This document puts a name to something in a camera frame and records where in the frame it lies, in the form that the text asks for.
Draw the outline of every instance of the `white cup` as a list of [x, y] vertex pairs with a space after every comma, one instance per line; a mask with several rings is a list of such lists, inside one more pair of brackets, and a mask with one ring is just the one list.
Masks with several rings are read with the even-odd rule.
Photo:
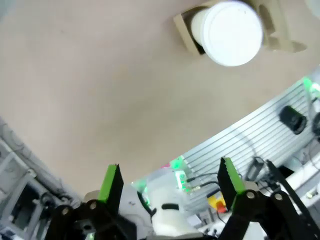
[[263, 41], [262, 23], [247, 4], [221, 1], [200, 10], [191, 20], [194, 39], [216, 63], [234, 67], [253, 59]]

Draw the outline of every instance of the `aluminum profile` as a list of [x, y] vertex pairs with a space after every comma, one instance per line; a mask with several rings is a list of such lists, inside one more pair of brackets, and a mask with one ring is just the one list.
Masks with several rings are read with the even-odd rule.
[[[308, 116], [308, 103], [301, 80], [259, 109], [183, 154], [185, 163], [194, 176], [218, 172], [220, 158], [223, 156], [231, 158], [235, 168], [243, 176], [253, 156], [268, 159], [280, 166], [313, 139], [310, 121], [299, 135], [293, 134], [279, 121], [278, 114], [286, 105], [291, 105]], [[193, 184], [210, 180], [216, 180], [216, 175], [200, 177]], [[184, 209], [197, 213], [208, 208], [206, 195], [217, 187], [211, 184], [191, 193], [185, 201]]]

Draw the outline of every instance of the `open cardboard box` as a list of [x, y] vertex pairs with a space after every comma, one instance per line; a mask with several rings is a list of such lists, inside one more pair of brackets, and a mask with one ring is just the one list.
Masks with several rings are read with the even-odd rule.
[[[173, 18], [173, 21], [189, 52], [198, 56], [205, 54], [203, 47], [196, 42], [191, 33], [191, 20], [202, 9], [211, 8], [221, 0], [210, 0], [194, 6]], [[268, 50], [283, 50], [291, 53], [303, 51], [304, 44], [292, 41], [279, 0], [243, 0], [260, 16], [263, 25], [263, 45]]]

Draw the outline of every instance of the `yellow object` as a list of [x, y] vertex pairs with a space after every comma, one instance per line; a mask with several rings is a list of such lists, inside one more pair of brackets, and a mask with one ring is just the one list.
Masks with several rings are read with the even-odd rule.
[[207, 198], [209, 205], [218, 210], [217, 203], [221, 202], [223, 206], [226, 206], [225, 199], [223, 197], [216, 198], [214, 195]]

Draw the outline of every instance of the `screw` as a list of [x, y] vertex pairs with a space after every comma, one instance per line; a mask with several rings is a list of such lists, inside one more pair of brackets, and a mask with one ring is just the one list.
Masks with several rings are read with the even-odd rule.
[[90, 209], [93, 210], [97, 207], [97, 203], [94, 201], [93, 203], [91, 203], [90, 205]]
[[254, 194], [253, 192], [251, 192], [251, 191], [248, 191], [248, 192], [246, 193], [246, 196], [247, 196], [249, 199], [254, 199], [254, 198], [255, 198], [255, 194]]
[[279, 200], [279, 201], [281, 201], [283, 198], [282, 198], [282, 196], [279, 194], [279, 193], [277, 193], [276, 195], [274, 195], [274, 197], [275, 197], [275, 199], [277, 199], [277, 200]]
[[64, 208], [62, 210], [62, 215], [66, 215], [68, 212], [69, 212], [69, 209], [68, 208]]

